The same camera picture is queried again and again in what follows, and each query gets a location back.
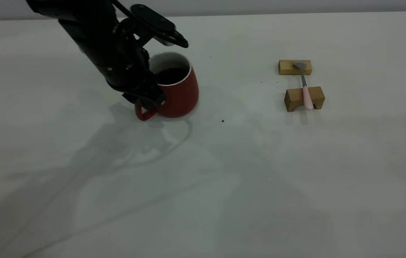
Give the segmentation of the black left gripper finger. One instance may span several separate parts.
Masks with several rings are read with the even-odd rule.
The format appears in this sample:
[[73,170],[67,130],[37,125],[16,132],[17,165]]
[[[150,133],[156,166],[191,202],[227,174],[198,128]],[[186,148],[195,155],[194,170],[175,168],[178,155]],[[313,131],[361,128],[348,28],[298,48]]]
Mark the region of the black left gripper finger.
[[150,91],[145,92],[123,92],[122,96],[132,104],[138,104],[141,108],[145,110],[150,110]]
[[165,92],[156,83],[142,86],[142,107],[145,109],[160,108],[167,100]]

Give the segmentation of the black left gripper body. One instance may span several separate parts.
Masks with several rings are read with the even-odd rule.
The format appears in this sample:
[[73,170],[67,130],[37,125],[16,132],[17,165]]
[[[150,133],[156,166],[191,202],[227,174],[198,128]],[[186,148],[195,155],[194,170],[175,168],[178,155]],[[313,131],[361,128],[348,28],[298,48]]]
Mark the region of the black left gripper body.
[[126,95],[160,95],[144,49],[155,35],[142,25],[82,25],[81,50],[112,89]]

